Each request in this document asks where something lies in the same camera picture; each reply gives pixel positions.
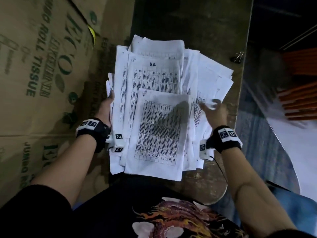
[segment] dark floor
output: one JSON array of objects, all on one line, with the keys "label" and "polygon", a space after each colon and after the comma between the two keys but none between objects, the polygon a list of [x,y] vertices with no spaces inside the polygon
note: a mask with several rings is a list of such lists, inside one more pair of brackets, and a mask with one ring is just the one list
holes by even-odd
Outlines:
[{"label": "dark floor", "polygon": [[[299,194],[299,184],[291,160],[245,85],[241,89],[236,132],[243,143],[242,150],[247,160],[262,179]],[[228,190],[212,208],[240,225]]]}]

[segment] left hand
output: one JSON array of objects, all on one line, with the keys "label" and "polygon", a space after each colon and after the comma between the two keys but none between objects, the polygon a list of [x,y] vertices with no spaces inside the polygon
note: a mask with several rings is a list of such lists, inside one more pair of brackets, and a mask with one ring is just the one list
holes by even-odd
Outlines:
[{"label": "left hand", "polygon": [[113,100],[114,100],[114,92],[113,90],[111,90],[109,97],[101,102],[100,108],[95,116],[95,118],[100,119],[109,128],[111,127],[110,104],[113,102]]}]

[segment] black wristband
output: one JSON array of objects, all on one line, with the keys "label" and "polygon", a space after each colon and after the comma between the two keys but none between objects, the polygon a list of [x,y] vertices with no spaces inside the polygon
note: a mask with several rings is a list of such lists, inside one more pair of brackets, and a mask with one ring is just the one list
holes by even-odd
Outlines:
[{"label": "black wristband", "polygon": [[214,148],[219,153],[234,147],[241,149],[242,143],[236,135],[236,132],[226,125],[217,127],[213,131],[213,135],[206,142],[207,149]]},{"label": "black wristband", "polygon": [[105,148],[106,140],[109,138],[111,129],[98,118],[84,120],[77,128],[76,137],[80,135],[90,135],[96,142],[95,153],[100,153]]}]

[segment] wooden table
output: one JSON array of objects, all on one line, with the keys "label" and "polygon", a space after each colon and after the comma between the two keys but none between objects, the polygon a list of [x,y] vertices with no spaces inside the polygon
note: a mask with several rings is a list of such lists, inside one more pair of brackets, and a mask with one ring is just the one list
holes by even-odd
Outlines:
[{"label": "wooden table", "polygon": [[[137,34],[153,40],[182,39],[185,48],[233,69],[234,84],[224,103],[229,126],[235,127],[243,64],[229,58],[246,50],[251,6],[252,0],[136,0],[131,38]],[[224,171],[220,154],[215,159]],[[214,161],[205,161],[204,169],[184,172],[181,182],[165,184],[204,204],[217,202],[227,189]]]}]

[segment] right hand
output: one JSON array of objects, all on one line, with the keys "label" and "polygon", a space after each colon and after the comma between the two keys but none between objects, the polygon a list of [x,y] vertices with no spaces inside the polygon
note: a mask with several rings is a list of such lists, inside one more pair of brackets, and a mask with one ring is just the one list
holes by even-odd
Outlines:
[{"label": "right hand", "polygon": [[200,108],[205,112],[208,123],[212,129],[216,129],[219,126],[227,125],[228,110],[225,104],[221,103],[219,99],[213,99],[215,110],[208,108],[204,103],[199,103]]}]

